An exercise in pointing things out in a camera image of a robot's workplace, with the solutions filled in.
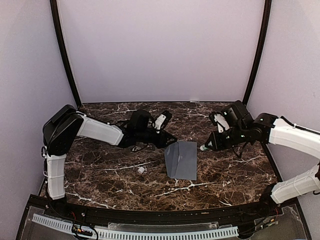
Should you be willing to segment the grey envelope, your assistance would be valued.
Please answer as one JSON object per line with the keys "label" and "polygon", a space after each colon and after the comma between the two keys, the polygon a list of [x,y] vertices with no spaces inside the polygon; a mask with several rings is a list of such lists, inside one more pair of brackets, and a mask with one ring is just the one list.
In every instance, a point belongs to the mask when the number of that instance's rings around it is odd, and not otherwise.
{"label": "grey envelope", "polygon": [[197,143],[177,141],[164,151],[166,172],[169,178],[197,180]]}

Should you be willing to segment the white green glue stick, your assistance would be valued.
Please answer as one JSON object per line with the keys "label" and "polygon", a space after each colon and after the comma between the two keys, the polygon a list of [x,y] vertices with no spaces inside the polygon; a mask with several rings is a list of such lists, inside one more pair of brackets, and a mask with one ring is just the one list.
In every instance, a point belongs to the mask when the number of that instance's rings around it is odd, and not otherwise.
{"label": "white green glue stick", "polygon": [[209,150],[208,147],[206,147],[204,144],[200,146],[200,150],[201,151],[206,151],[206,150]]}

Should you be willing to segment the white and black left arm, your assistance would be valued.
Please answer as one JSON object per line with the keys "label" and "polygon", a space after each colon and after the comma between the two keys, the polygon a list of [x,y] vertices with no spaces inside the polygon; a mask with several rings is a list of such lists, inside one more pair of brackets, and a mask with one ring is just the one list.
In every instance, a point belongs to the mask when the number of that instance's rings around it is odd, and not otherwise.
{"label": "white and black left arm", "polygon": [[98,120],[76,110],[72,105],[63,106],[43,126],[44,176],[47,195],[53,200],[51,210],[60,218],[71,213],[65,198],[65,163],[70,150],[80,139],[103,142],[121,149],[134,148],[137,144],[167,148],[177,138],[166,131],[172,114],[165,110],[157,118],[144,109],[134,110],[129,119],[115,123]]}

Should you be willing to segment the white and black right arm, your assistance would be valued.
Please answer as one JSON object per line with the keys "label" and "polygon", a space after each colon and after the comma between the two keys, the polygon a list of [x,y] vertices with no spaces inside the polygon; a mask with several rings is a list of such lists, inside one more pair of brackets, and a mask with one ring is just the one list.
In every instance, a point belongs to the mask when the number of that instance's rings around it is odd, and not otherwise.
{"label": "white and black right arm", "polygon": [[[320,132],[288,120],[284,116],[263,112],[252,117],[244,103],[240,100],[229,103],[220,110],[209,114],[209,119],[216,130],[212,131],[201,146],[201,150],[215,152],[231,150],[237,145],[254,144],[266,146],[272,156],[275,149],[281,147],[298,156],[320,158]],[[320,193],[320,164],[316,162],[309,169],[295,176],[268,185],[255,205],[255,213],[266,217],[274,210],[275,205],[290,199]]]}

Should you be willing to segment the white glue stick cap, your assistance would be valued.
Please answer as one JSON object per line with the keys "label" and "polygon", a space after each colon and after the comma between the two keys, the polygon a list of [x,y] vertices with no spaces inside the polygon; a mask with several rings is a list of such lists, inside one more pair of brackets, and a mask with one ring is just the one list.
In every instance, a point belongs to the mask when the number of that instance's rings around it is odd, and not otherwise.
{"label": "white glue stick cap", "polygon": [[144,167],[140,167],[137,171],[139,174],[143,174],[146,171],[146,169]]}

